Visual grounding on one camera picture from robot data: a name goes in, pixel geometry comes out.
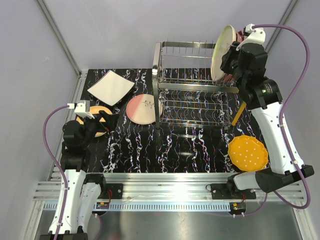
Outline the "pink dotted plate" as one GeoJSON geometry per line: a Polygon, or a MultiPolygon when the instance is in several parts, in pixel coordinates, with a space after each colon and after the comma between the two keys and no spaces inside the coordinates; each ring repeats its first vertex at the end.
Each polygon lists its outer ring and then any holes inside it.
{"type": "MultiPolygon", "coordinates": [[[[240,30],[236,33],[236,41],[241,43],[246,39],[246,36],[243,34],[243,32],[240,30]]],[[[226,74],[223,78],[224,82],[232,82],[234,81],[234,77],[231,74],[226,74]]]]}

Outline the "cream bordered plate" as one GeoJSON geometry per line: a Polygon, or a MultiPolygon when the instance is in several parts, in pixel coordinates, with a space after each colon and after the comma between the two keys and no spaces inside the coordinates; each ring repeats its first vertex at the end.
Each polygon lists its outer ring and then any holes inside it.
{"type": "Polygon", "coordinates": [[[210,73],[214,82],[224,77],[225,73],[220,69],[222,57],[228,52],[230,46],[236,40],[237,34],[235,28],[227,25],[217,39],[211,58],[210,73]]]}

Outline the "yellow dotted plate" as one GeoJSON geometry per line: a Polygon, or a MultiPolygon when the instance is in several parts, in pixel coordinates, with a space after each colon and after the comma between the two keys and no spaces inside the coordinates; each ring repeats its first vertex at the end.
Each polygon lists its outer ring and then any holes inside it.
{"type": "Polygon", "coordinates": [[[241,135],[228,144],[228,155],[231,162],[241,171],[255,172],[264,169],[268,164],[267,148],[255,137],[241,135]]]}

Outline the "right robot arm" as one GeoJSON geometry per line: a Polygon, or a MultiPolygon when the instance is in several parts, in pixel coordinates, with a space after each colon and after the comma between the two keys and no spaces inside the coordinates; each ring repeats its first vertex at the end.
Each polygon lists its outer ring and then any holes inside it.
{"type": "Polygon", "coordinates": [[[270,166],[228,178],[226,192],[233,199],[245,190],[271,193],[314,175],[296,152],[285,118],[280,115],[283,98],[277,83],[265,76],[268,54],[258,43],[234,41],[222,57],[221,70],[234,77],[238,93],[255,118],[268,151],[270,166]]]}

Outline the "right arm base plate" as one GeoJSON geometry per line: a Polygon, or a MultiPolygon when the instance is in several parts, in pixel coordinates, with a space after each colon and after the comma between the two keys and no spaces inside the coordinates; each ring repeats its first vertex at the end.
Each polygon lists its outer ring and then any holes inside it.
{"type": "Polygon", "coordinates": [[[256,193],[250,189],[234,191],[230,190],[226,183],[212,183],[210,186],[213,200],[255,200],[256,193]]]}

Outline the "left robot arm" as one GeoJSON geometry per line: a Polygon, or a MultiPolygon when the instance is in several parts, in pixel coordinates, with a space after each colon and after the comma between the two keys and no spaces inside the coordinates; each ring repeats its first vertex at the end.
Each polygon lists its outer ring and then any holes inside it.
{"type": "Polygon", "coordinates": [[[61,159],[52,160],[61,174],[61,187],[54,218],[41,240],[86,240],[88,224],[97,199],[112,196],[102,173],[87,173],[90,143],[98,132],[111,132],[118,123],[118,114],[100,110],[83,123],[70,120],[62,127],[61,159]]]}

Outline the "pink speckled plate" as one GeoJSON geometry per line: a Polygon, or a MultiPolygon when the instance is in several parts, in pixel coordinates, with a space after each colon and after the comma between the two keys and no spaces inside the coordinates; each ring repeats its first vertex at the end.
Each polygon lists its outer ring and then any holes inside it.
{"type": "Polygon", "coordinates": [[[133,97],[126,105],[126,115],[131,122],[149,125],[156,121],[154,96],[140,94],[133,97]]]}

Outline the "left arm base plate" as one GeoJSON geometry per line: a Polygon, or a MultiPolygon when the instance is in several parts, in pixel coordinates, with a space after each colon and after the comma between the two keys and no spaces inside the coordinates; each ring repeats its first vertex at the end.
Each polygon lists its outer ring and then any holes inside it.
{"type": "Polygon", "coordinates": [[[111,197],[112,200],[121,200],[123,198],[123,188],[122,183],[107,182],[102,187],[99,199],[106,200],[111,197]]]}

